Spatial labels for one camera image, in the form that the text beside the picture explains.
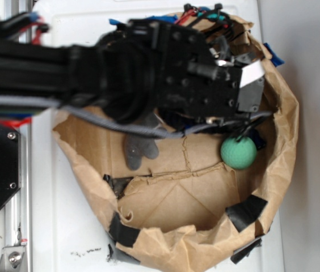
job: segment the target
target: black electrical tape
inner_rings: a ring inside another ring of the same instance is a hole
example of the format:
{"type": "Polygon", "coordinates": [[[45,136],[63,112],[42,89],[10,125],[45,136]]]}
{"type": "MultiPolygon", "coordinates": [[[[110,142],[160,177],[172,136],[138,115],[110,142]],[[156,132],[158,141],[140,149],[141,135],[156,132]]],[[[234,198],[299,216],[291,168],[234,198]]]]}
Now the black electrical tape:
{"type": "Polygon", "coordinates": [[[116,213],[112,219],[110,231],[108,233],[115,242],[131,248],[136,242],[140,230],[123,225],[121,223],[120,215],[116,213]]]}
{"type": "Polygon", "coordinates": [[[237,231],[241,232],[260,217],[267,203],[262,198],[250,195],[245,201],[226,208],[226,213],[237,231]]]}
{"type": "Polygon", "coordinates": [[[230,260],[236,265],[237,263],[239,263],[243,258],[245,258],[246,256],[248,256],[251,251],[254,248],[260,247],[262,243],[262,239],[258,239],[257,241],[254,241],[252,244],[250,244],[248,247],[246,247],[245,249],[242,249],[240,252],[236,253],[235,255],[233,255],[230,260]]]}

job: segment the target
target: blue tape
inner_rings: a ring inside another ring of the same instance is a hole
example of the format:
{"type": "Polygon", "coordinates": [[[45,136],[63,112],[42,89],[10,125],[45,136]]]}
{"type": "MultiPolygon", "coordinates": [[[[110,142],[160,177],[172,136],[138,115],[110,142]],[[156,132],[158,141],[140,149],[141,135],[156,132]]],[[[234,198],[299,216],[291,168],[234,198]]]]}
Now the blue tape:
{"type": "Polygon", "coordinates": [[[121,24],[120,21],[117,21],[117,20],[115,20],[115,19],[109,19],[108,21],[110,21],[110,25],[112,25],[112,26],[116,26],[116,25],[118,25],[118,24],[121,24]]]}
{"type": "Polygon", "coordinates": [[[30,21],[34,23],[39,20],[40,16],[38,13],[32,12],[29,14],[29,18],[30,18],[30,21]]]}
{"type": "Polygon", "coordinates": [[[285,61],[276,55],[276,53],[271,49],[270,45],[267,42],[265,42],[263,45],[271,53],[272,55],[271,62],[273,63],[273,65],[275,65],[275,67],[285,64],[285,61]]]}
{"type": "Polygon", "coordinates": [[[148,17],[147,19],[149,20],[160,20],[160,21],[165,21],[174,24],[175,21],[178,19],[176,15],[174,16],[151,16],[148,17]]]}

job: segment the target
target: brown paper bag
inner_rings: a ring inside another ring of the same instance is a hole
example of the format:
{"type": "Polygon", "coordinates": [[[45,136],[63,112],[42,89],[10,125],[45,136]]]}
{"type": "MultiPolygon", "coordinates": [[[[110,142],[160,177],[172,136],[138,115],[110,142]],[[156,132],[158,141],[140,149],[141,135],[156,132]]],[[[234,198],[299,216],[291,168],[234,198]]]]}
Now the brown paper bag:
{"type": "MultiPolygon", "coordinates": [[[[266,70],[261,110],[274,112],[258,130],[267,147],[253,165],[234,171],[220,158],[222,136],[196,134],[158,142],[160,156],[144,158],[137,171],[125,163],[124,135],[90,125],[65,112],[57,116],[54,137],[101,224],[109,230],[113,215],[140,229],[133,246],[116,246],[142,265],[162,271],[201,272],[270,229],[290,184],[296,156],[298,102],[271,63],[267,49],[249,33],[252,23],[232,16],[236,54],[253,50],[266,70]],[[117,201],[103,175],[135,177],[117,201]],[[268,204],[256,222],[241,232],[225,209],[250,195],[268,204]]],[[[199,30],[212,28],[203,21],[199,30]]],[[[102,114],[98,108],[88,110],[102,114]]]]}

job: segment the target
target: green ball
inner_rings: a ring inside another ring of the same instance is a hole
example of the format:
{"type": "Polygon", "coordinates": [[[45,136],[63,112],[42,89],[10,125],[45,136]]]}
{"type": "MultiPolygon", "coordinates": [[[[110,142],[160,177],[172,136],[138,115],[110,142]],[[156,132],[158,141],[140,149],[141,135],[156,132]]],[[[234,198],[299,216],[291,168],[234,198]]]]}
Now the green ball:
{"type": "Polygon", "coordinates": [[[256,145],[249,137],[243,137],[239,142],[236,140],[236,138],[228,138],[223,142],[222,160],[234,169],[246,169],[256,158],[256,145]]]}

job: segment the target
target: bolt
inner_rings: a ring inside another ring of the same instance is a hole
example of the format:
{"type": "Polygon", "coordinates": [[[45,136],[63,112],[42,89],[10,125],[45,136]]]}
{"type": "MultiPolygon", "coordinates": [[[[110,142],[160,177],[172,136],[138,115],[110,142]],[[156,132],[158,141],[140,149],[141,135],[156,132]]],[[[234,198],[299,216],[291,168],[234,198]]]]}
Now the bolt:
{"type": "Polygon", "coordinates": [[[10,132],[8,133],[7,137],[10,139],[10,140],[14,140],[16,139],[16,134],[14,132],[10,132]]]}
{"type": "Polygon", "coordinates": [[[168,85],[172,85],[174,83],[174,78],[172,76],[168,76],[165,81],[168,85]]]}
{"type": "Polygon", "coordinates": [[[188,38],[189,43],[194,44],[196,42],[196,37],[194,35],[189,36],[188,38]]]}
{"type": "Polygon", "coordinates": [[[187,87],[187,86],[189,85],[189,79],[184,78],[184,79],[182,80],[181,84],[182,84],[183,87],[187,87]]]}
{"type": "Polygon", "coordinates": [[[18,252],[12,252],[9,255],[9,263],[12,265],[17,265],[21,262],[22,256],[18,252]]]}
{"type": "Polygon", "coordinates": [[[230,107],[233,107],[233,106],[234,106],[234,100],[233,100],[233,99],[230,99],[230,100],[228,101],[228,106],[230,106],[230,107]]]}
{"type": "Polygon", "coordinates": [[[178,31],[174,32],[171,36],[175,41],[180,41],[182,39],[182,34],[178,31]]]}

